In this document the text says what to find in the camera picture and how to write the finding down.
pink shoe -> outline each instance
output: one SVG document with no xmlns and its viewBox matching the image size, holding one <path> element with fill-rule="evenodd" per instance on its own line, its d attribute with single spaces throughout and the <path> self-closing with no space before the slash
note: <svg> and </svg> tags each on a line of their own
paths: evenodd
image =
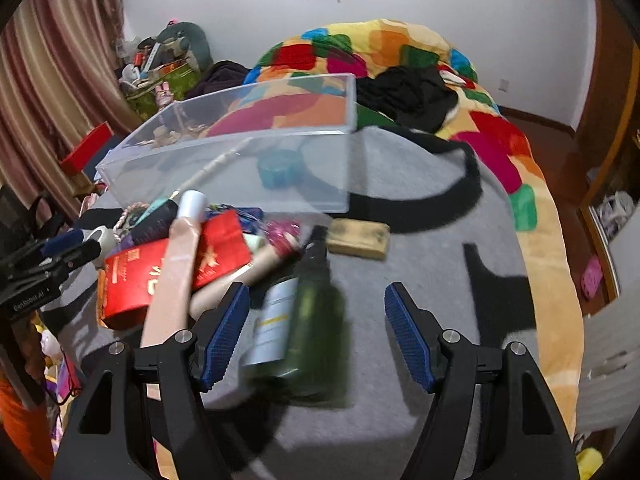
<svg viewBox="0 0 640 480">
<path fill-rule="evenodd" d="M 584 270 L 584 274 L 580 279 L 580 285 L 582 286 L 582 293 L 587 300 L 592 300 L 596 297 L 600 282 L 602 281 L 602 267 L 600 266 L 600 260 L 594 254 L 587 268 Z"/>
</svg>

multicolored quilt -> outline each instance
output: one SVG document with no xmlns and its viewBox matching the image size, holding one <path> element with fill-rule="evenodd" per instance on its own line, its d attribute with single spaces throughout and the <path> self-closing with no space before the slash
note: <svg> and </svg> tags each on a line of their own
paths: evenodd
<svg viewBox="0 0 640 480">
<path fill-rule="evenodd" d="M 437 136 L 468 142 L 511 198 L 535 305 L 540 368 L 573 434 L 584 333 L 558 212 L 527 137 L 501 116 L 478 84 L 468 58 L 421 25 L 390 20 L 336 23 L 277 44 L 260 58 L 244 83 L 319 73 L 375 77 L 393 66 L 433 64 L 457 92 L 460 104 Z M 389 122 L 384 115 L 358 106 L 359 127 Z"/>
</svg>

screw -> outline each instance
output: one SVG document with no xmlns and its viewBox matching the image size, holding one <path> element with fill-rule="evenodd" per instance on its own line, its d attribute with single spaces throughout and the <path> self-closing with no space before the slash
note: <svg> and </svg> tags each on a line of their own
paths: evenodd
<svg viewBox="0 0 640 480">
<path fill-rule="evenodd" d="M 124 343 L 122 341 L 116 341 L 109 347 L 109 353 L 111 355 L 118 355 L 124 350 Z"/>
<path fill-rule="evenodd" d="M 524 355 L 527 352 L 527 347 L 517 341 L 511 343 L 509 348 L 516 355 Z"/>
<path fill-rule="evenodd" d="M 460 341 L 460 334 L 455 330 L 445 330 L 442 333 L 442 338 L 447 343 L 457 343 L 458 341 Z"/>
<path fill-rule="evenodd" d="M 193 334 L 189 330 L 180 330 L 180 332 L 177 332 L 175 334 L 174 339 L 178 343 L 186 343 L 187 341 L 191 340 L 192 336 Z"/>
</svg>

orange pants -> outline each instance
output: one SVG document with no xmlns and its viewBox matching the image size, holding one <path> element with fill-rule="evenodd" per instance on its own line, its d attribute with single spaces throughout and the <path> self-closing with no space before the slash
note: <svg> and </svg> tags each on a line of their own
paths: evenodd
<svg viewBox="0 0 640 480">
<path fill-rule="evenodd" d="M 4 430 L 27 464 L 42 480 L 49 480 L 53 467 L 53 449 L 46 403 L 28 412 L 9 381 L 0 378 L 0 416 Z"/>
</svg>

bottle label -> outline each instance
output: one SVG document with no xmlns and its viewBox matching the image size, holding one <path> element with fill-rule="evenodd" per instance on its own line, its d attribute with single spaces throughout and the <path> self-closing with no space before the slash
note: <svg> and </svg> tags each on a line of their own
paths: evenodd
<svg viewBox="0 0 640 480">
<path fill-rule="evenodd" d="M 298 279 L 273 285 L 264 297 L 262 315 L 257 321 L 254 347 L 245 365 L 257 365 L 284 359 L 291 324 L 291 311 Z"/>
</svg>

